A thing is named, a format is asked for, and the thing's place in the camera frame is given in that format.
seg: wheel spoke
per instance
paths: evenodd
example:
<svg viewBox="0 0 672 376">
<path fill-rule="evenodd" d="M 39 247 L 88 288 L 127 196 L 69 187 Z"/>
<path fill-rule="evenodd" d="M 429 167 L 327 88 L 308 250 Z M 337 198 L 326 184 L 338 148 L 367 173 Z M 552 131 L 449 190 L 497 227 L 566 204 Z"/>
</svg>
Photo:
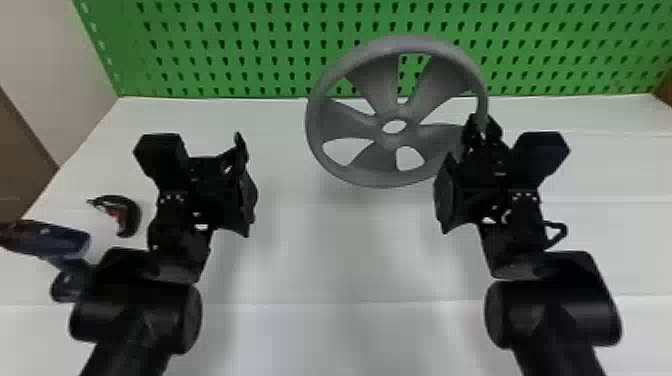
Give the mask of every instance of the wheel spoke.
<svg viewBox="0 0 672 376">
<path fill-rule="evenodd" d="M 346 78 L 376 113 L 391 113 L 398 107 L 399 55 L 372 60 L 355 68 Z"/>
<path fill-rule="evenodd" d="M 418 136 L 409 142 L 428 161 L 437 156 L 455 151 L 459 147 L 462 126 L 455 124 L 422 124 Z"/>
<path fill-rule="evenodd" d="M 383 149 L 377 143 L 364 148 L 348 166 L 373 171 L 399 172 L 394 150 Z"/>
<path fill-rule="evenodd" d="M 445 62 L 432 57 L 422 71 L 406 107 L 411 119 L 420 123 L 442 103 L 467 90 L 459 71 L 446 67 Z"/>
<path fill-rule="evenodd" d="M 320 135 L 323 142 L 339 138 L 371 139 L 377 131 L 373 116 L 333 99 L 327 99 L 322 106 L 324 116 Z"/>
</svg>

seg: green pegboard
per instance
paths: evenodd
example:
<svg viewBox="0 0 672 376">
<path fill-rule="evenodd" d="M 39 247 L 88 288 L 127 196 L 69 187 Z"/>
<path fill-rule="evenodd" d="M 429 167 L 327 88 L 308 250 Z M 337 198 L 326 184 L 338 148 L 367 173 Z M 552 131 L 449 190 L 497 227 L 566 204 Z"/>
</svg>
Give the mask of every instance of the green pegboard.
<svg viewBox="0 0 672 376">
<path fill-rule="evenodd" d="M 650 92 L 672 67 L 669 0 L 74 3 L 120 96 L 303 97 L 348 49 L 409 33 L 462 47 L 493 95 Z M 401 95 L 426 60 L 401 58 Z"/>
</svg>

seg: wheel rim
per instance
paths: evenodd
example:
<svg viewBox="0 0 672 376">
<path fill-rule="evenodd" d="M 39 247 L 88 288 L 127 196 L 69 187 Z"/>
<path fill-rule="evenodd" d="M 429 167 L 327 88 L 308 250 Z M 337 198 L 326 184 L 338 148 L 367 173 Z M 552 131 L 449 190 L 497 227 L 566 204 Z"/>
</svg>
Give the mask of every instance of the wheel rim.
<svg viewBox="0 0 672 376">
<path fill-rule="evenodd" d="M 415 91 L 398 103 L 397 85 L 401 54 L 430 55 Z M 375 111 L 362 113 L 327 96 L 346 78 Z M 423 124 L 438 106 L 466 91 L 478 98 L 476 119 L 484 128 L 488 98 L 477 66 L 459 48 L 423 37 L 384 37 L 349 51 L 330 67 L 313 89 L 306 108 L 306 137 L 318 162 L 334 176 L 352 184 L 389 188 L 413 184 L 436 174 L 447 152 L 458 152 L 462 127 L 445 123 Z M 401 120 L 406 127 L 389 134 L 383 126 Z M 347 165 L 331 159 L 323 149 L 329 141 L 361 138 L 373 141 Z M 401 171 L 396 150 L 408 146 L 424 159 L 421 166 Z"/>
</svg>

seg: gray wheel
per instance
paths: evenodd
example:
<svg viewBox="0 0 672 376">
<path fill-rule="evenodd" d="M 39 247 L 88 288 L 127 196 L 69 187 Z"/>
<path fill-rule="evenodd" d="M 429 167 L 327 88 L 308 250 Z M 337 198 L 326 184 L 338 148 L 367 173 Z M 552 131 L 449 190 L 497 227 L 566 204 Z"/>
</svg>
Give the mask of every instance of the gray wheel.
<svg viewBox="0 0 672 376">
<path fill-rule="evenodd" d="M 397 86 L 401 54 L 430 56 L 415 91 L 406 103 L 398 103 Z M 327 96 L 339 80 L 346 78 L 359 90 L 375 114 L 368 115 Z M 436 174 L 447 152 L 459 148 L 461 125 L 422 124 L 438 106 L 466 91 L 477 98 L 476 117 L 484 130 L 488 97 L 478 67 L 458 47 L 439 40 L 414 36 L 383 37 L 350 50 L 317 82 L 306 108 L 306 137 L 320 164 L 339 179 L 352 184 L 390 188 L 413 184 Z M 391 121 L 406 126 L 398 133 L 386 133 Z M 344 138 L 373 141 L 347 165 L 332 160 L 323 145 Z M 401 171 L 396 151 L 415 149 L 424 163 Z"/>
</svg>

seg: white table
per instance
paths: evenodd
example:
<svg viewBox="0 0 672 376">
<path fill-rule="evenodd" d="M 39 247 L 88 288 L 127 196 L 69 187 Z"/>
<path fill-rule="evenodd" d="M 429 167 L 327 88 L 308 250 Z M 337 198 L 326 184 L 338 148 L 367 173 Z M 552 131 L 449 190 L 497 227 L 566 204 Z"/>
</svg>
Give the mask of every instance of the white table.
<svg viewBox="0 0 672 376">
<path fill-rule="evenodd" d="M 362 106 L 362 101 L 351 101 Z M 472 99 L 431 115 L 463 122 Z M 27 217 L 86 230 L 87 259 L 113 245 L 144 248 L 156 189 L 131 150 L 143 133 L 179 132 L 191 155 L 222 152 L 242 131 L 260 191 L 249 239 L 220 231 L 199 283 L 205 324 L 167 375 L 519 375 L 487 338 L 481 299 L 492 282 L 469 226 L 442 236 L 431 182 L 363 189 L 329 175 L 303 135 L 304 100 L 120 99 L 63 166 Z M 672 110 L 648 95 L 495 98 L 511 142 L 560 130 L 572 153 L 542 187 L 548 219 L 566 222 L 559 249 L 595 257 L 624 321 L 599 349 L 609 375 L 672 374 Z M 122 240 L 84 203 L 117 193 L 144 210 Z M 2 374 L 74 375 L 91 346 L 67 333 L 56 272 L 0 252 Z"/>
</svg>

